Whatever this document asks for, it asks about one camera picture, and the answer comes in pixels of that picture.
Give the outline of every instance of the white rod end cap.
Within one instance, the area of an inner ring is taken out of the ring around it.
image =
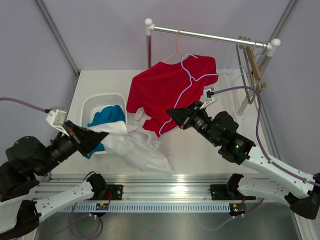
[[[146,20],[144,20],[144,24],[145,24],[145,34],[147,36],[151,36],[151,32],[153,30],[153,22],[150,18],[147,18]]]
[[[280,46],[281,41],[278,38],[272,39],[271,42],[268,45],[268,48],[266,50],[266,55],[268,57],[272,57],[275,54],[275,51]]]

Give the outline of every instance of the white wall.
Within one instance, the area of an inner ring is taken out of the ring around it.
[[[145,69],[144,21],[161,27],[267,41],[288,0],[45,0],[82,70]],[[153,63],[175,49],[171,33],[153,34]],[[180,36],[182,52],[214,56],[219,68],[238,64],[235,45]]]
[[[0,33],[0,98],[67,108],[76,78],[34,1],[0,1]],[[47,145],[57,132],[45,113],[7,101],[0,102],[0,124],[0,164],[19,138]]]
[[[266,69],[263,92],[281,158],[312,174],[320,172],[319,10],[319,0],[299,1]],[[320,213],[313,223],[320,237]]]

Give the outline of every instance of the orange hanger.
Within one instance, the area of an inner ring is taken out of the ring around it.
[[[173,53],[173,54],[171,54],[170,56],[168,56],[165,60],[163,60],[162,62],[164,62],[164,61],[167,61],[168,59],[170,59],[170,58],[172,58],[174,55],[176,55],[176,54],[183,54],[183,55],[186,55],[186,53],[183,53],[183,52],[179,52],[179,50],[178,50],[178,33],[180,32],[180,31],[183,31],[183,30],[185,30],[184,28],[181,28],[181,29],[179,29],[177,32],[176,32],[176,34],[175,34],[175,52]]]

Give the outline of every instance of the metal floor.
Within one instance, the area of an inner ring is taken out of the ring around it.
[[[83,213],[74,213],[76,219]],[[75,239],[66,228],[69,213],[59,212],[43,222],[36,240]],[[107,213],[103,230],[96,240],[301,240],[297,223],[286,206],[265,203],[243,219],[235,219],[217,231],[230,218],[227,213]],[[86,217],[73,225],[79,237],[88,237],[98,222]]]

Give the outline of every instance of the white plastic basket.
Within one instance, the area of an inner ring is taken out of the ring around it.
[[[80,125],[87,128],[88,124],[92,123],[96,113],[101,112],[105,107],[119,105],[125,116],[127,124],[126,99],[118,93],[103,93],[87,98],[81,109]],[[97,151],[94,154],[106,154],[106,151]]]

